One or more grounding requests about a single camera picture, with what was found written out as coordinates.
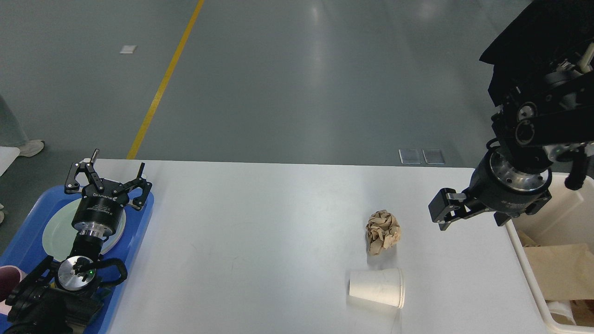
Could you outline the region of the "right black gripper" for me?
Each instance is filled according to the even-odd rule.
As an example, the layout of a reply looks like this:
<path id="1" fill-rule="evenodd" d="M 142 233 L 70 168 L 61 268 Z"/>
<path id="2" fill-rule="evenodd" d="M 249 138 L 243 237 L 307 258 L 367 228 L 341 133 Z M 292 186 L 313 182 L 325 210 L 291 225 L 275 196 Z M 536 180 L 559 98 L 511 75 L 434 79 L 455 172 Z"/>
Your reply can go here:
<path id="1" fill-rule="evenodd" d="M 552 171 L 524 173 L 499 152 L 490 149 L 473 172 L 467 189 L 442 188 L 428 205 L 432 222 L 440 231 L 460 219 L 473 218 L 487 210 L 495 212 L 497 226 L 505 226 L 521 214 L 532 215 L 550 201 Z"/>

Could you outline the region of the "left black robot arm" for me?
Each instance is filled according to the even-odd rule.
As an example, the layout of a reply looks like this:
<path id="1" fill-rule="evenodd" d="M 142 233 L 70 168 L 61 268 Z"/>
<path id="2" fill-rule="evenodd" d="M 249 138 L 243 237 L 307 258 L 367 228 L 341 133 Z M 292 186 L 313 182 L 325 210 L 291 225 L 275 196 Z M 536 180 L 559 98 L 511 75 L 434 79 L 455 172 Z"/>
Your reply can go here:
<path id="1" fill-rule="evenodd" d="M 1 264 L 13 263 L 27 274 L 4 300 L 5 334 L 97 334 L 105 330 L 142 242 L 154 198 L 140 163 L 127 182 L 98 175 L 98 150 L 88 161 L 74 162 L 63 194 L 51 189 L 40 197 Z M 65 256 L 42 245 L 43 230 L 54 213 L 76 196 L 66 237 Z"/>

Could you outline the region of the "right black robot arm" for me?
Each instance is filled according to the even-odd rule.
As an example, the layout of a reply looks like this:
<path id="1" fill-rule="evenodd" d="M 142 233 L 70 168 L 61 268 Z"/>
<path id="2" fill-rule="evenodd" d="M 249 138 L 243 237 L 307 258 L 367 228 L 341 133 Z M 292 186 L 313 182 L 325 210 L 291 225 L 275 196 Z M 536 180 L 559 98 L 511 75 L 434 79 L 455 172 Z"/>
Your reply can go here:
<path id="1" fill-rule="evenodd" d="M 429 203 L 441 231 L 484 212 L 492 212 L 498 226 L 536 214 L 552 198 L 556 161 L 571 162 L 566 188 L 583 186 L 593 155 L 593 44 L 509 88 L 491 120 L 494 139 L 468 188 L 442 188 Z"/>

